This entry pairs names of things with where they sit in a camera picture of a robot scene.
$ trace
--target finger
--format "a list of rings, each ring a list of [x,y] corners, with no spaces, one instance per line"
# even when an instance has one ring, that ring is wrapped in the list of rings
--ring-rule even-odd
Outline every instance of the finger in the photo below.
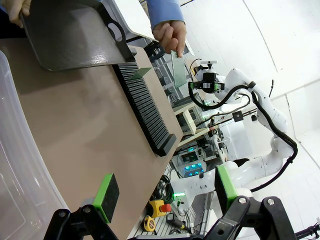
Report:
[[[30,4],[31,4],[31,0],[25,0],[22,4],[22,13],[25,16],[29,16],[30,14]]]
[[[170,54],[171,50],[175,51],[177,49],[177,46],[178,46],[178,40],[176,38],[172,38],[168,43],[168,45],[166,46],[165,52]]]
[[[167,29],[165,30],[164,36],[162,38],[162,41],[161,41],[161,46],[164,49],[166,49],[168,44],[170,43],[173,33],[174,33],[174,28],[172,26],[167,27]]]
[[[161,41],[164,38],[165,32],[168,27],[170,27],[170,24],[165,23],[160,29],[154,29],[153,30],[154,38],[158,41]]]
[[[16,1],[16,3],[12,5],[10,12],[8,13],[10,22],[13,24],[17,24],[19,27],[22,26],[22,23],[20,23],[20,20],[19,20],[19,12],[21,10],[21,7],[22,7],[22,2]]]
[[[182,56],[183,56],[183,52],[184,52],[185,45],[186,45],[186,35],[187,35],[187,31],[185,31],[185,30],[179,31],[178,34],[176,35],[176,38],[178,40],[178,45],[176,47],[176,51],[178,52],[179,58],[182,58]]]

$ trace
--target red button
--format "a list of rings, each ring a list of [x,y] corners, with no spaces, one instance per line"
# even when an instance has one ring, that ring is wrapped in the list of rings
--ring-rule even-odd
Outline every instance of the red button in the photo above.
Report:
[[[164,204],[160,206],[160,211],[165,213],[165,212],[171,212],[171,206],[170,204]]]

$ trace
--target clear plastic container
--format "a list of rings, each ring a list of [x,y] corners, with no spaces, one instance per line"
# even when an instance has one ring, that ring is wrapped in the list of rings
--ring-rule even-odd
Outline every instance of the clear plastic container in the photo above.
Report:
[[[0,51],[0,240],[43,239],[67,208],[39,153]]]

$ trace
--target blue shirt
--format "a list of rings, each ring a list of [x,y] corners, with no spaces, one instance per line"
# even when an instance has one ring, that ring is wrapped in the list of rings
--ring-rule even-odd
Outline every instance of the blue shirt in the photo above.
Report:
[[[147,0],[151,29],[166,21],[183,21],[179,0]]]

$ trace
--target bolt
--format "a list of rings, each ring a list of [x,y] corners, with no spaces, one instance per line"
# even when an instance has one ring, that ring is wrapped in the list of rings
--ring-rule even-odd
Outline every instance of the bolt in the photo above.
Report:
[[[266,201],[269,205],[273,205],[275,204],[275,201],[273,201],[271,198],[268,199],[268,201]]]
[[[85,212],[85,213],[90,213],[90,208],[89,207],[85,207],[84,209],[83,209],[83,211]]]
[[[65,215],[66,215],[66,213],[65,213],[64,211],[59,212],[59,216],[60,216],[60,217],[63,218]]]
[[[239,198],[239,203],[241,204],[245,204],[247,202],[247,200],[243,197]]]

